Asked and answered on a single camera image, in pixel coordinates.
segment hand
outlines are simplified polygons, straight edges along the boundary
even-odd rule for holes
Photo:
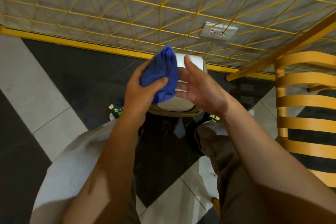
[[[151,61],[152,60],[147,60],[137,67],[126,86],[125,103],[121,117],[127,116],[128,118],[134,118],[135,125],[138,126],[144,123],[145,114],[153,101],[154,94],[168,82],[168,78],[163,77],[147,87],[140,85],[142,72]]]
[[[194,65],[188,55],[184,56],[185,68],[179,68],[176,96],[187,99],[210,114],[223,117],[227,109],[228,93],[210,75]]]

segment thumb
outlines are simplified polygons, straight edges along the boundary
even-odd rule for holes
[[[168,82],[168,77],[163,77],[161,79],[156,80],[146,88],[153,94],[155,94],[159,89],[162,89]]]
[[[193,62],[191,62],[189,55],[184,56],[185,68],[194,76],[203,75],[203,71],[199,69]]]

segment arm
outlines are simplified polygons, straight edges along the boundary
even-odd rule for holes
[[[221,118],[253,181],[336,213],[336,195],[272,139],[229,93],[184,58],[176,95]]]
[[[127,216],[133,179],[137,132],[154,94],[166,85],[161,78],[143,88],[140,77],[150,60],[140,65],[126,87],[123,112],[115,124],[105,148],[86,183],[71,203],[63,224],[119,224]]]

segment wall socket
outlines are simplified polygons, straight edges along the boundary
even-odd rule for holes
[[[228,40],[237,32],[238,28],[229,26],[229,28],[225,31],[227,28],[227,25],[224,24],[218,24],[212,22],[206,22],[204,26],[204,30],[201,31],[199,36],[219,39],[219,40]]]

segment finger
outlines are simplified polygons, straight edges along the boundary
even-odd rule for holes
[[[149,63],[151,61],[152,61],[152,59],[149,59],[149,60],[145,61],[144,63],[142,63],[140,66],[138,66],[134,70],[130,80],[135,80],[137,83],[139,83],[142,72],[146,69],[146,67],[149,65]]]
[[[179,90],[187,90],[188,84],[185,82],[178,82],[176,88]]]
[[[188,99],[187,92],[184,92],[184,91],[176,91],[175,96],[179,98]]]
[[[188,70],[185,69],[184,67],[179,67],[177,69],[178,69],[179,80],[184,81],[184,82],[189,82],[189,78],[188,78],[189,72],[188,72]]]
[[[189,55],[184,56],[184,65],[189,73],[194,76],[203,76],[205,73],[191,62]]]
[[[162,89],[168,82],[168,77],[163,77],[156,80],[152,84],[146,87],[152,94],[155,94],[159,89]]]

